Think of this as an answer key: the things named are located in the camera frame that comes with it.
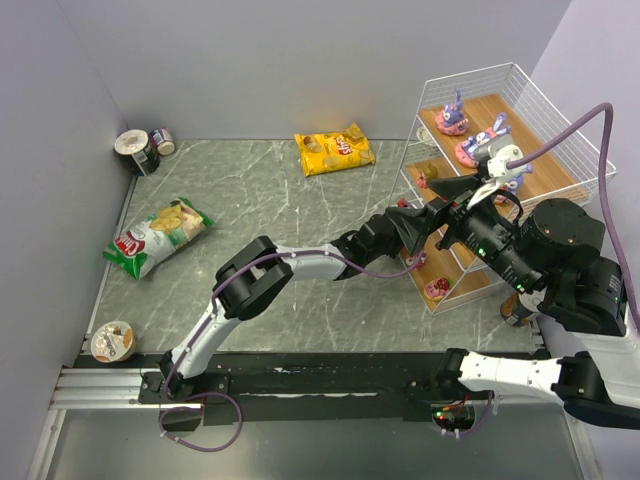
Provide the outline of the purple bunny with cupcake toy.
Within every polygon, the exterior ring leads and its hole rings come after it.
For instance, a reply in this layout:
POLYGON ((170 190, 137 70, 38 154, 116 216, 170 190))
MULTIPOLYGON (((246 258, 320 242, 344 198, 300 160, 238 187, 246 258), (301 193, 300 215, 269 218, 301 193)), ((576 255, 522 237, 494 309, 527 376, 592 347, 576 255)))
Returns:
POLYGON ((505 202, 511 203, 510 197, 503 195, 503 192, 508 192, 510 195, 516 197, 518 190, 523 186, 525 176, 533 172, 533 166, 527 164, 525 167, 521 167, 517 174, 512 174, 509 171, 508 181, 499 188, 499 194, 494 198, 493 203, 496 205, 503 204, 505 202))

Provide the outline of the pink bear strawberry donut toy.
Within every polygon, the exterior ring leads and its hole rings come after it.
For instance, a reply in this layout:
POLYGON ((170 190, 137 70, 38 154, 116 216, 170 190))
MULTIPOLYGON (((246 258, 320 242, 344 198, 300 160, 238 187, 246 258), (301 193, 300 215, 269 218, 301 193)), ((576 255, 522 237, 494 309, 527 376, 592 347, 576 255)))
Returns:
POLYGON ((448 277, 439 277, 425 284, 424 293, 430 301, 443 300, 451 291, 455 282, 448 277))

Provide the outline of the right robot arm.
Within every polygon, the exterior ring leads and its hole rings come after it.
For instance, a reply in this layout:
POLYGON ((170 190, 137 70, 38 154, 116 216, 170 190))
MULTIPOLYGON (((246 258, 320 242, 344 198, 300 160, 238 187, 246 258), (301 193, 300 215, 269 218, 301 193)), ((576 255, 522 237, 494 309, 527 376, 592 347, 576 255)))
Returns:
POLYGON ((513 219, 496 209, 508 191, 475 176, 436 180, 424 206, 390 206, 407 251, 420 252, 443 231, 440 249, 466 246, 516 296, 513 318, 539 313, 583 344, 572 356, 524 361, 448 349, 437 381, 448 395, 491 391, 538 396, 600 427, 639 426, 639 333, 632 287, 621 259, 602 256, 612 228, 566 198, 538 203, 513 219))

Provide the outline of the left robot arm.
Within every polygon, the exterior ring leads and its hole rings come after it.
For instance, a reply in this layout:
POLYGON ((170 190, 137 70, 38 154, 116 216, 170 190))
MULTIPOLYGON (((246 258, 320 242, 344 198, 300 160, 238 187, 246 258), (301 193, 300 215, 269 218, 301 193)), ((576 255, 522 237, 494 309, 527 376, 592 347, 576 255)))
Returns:
POLYGON ((218 270, 205 311, 186 338, 163 356, 163 395, 179 396, 184 382, 206 371, 231 332, 261 315, 288 284, 342 281, 359 274, 381 278, 367 266, 382 256, 397 256, 403 247, 403 234, 385 214, 319 247, 284 247, 257 237, 218 270))

